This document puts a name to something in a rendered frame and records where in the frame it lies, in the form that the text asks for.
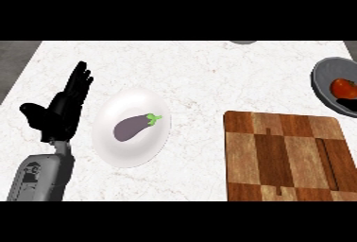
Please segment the wooden cutting board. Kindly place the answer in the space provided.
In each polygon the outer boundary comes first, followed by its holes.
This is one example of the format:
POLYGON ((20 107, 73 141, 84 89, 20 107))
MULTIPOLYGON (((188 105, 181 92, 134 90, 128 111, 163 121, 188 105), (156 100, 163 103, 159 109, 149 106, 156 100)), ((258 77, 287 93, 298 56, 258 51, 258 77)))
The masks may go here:
POLYGON ((230 201, 357 201, 337 119, 228 111, 222 115, 230 201))

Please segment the grey pan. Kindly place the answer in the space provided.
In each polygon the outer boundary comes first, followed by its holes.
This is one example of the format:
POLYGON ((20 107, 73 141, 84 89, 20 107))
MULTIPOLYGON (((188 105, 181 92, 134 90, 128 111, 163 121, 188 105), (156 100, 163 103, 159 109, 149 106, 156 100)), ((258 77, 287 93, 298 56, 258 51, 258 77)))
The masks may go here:
POLYGON ((357 112, 342 106, 330 94, 329 86, 336 78, 348 79, 357 84, 357 62, 340 57, 324 58, 317 62, 311 71, 311 88, 327 108, 340 115, 357 118, 357 112))

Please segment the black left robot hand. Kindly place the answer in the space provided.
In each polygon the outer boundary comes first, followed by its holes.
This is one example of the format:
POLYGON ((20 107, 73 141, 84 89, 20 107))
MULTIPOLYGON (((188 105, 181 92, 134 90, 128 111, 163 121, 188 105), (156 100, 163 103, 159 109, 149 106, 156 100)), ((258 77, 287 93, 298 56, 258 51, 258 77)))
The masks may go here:
POLYGON ((23 103, 19 106, 29 127, 39 131, 42 143, 67 142, 72 138, 91 82, 92 77, 87 64, 79 61, 69 75, 63 91, 56 93, 48 107, 44 108, 35 103, 23 103))

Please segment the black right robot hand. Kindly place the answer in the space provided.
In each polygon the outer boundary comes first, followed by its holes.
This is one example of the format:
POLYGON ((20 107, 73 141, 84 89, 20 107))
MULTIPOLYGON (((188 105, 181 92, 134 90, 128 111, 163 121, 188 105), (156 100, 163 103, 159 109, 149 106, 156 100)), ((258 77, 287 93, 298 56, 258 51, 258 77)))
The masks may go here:
POLYGON ((337 98, 336 102, 345 106, 352 112, 357 112, 357 99, 337 98))

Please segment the white oval plate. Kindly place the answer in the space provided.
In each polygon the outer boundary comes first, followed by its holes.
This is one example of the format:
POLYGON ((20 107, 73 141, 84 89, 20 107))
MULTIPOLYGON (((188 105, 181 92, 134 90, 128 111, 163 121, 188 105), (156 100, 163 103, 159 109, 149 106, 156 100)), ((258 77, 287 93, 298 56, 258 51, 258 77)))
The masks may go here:
POLYGON ((116 167, 144 164, 165 145, 169 126, 171 117, 163 99, 143 88, 121 91, 101 106, 91 127, 92 147, 101 160, 116 167), (162 118, 128 141, 119 142, 113 135, 115 125, 128 117, 147 113, 162 118))

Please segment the red tomato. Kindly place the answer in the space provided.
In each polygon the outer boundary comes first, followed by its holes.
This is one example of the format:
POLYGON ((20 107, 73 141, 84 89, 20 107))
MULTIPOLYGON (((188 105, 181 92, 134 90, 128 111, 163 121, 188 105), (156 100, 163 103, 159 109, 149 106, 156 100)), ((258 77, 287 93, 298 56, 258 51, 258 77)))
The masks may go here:
POLYGON ((330 83, 330 93, 336 98, 352 99, 357 97, 357 85, 343 78, 336 78, 330 83))

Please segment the purple eggplant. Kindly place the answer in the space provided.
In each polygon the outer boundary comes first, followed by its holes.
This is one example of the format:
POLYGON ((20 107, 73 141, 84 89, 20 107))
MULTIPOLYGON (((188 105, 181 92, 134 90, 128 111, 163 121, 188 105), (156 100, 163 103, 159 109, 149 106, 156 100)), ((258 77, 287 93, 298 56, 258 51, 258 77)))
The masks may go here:
POLYGON ((146 128, 156 124, 162 117, 153 113, 128 117, 115 125, 113 135, 119 142, 128 141, 146 128))

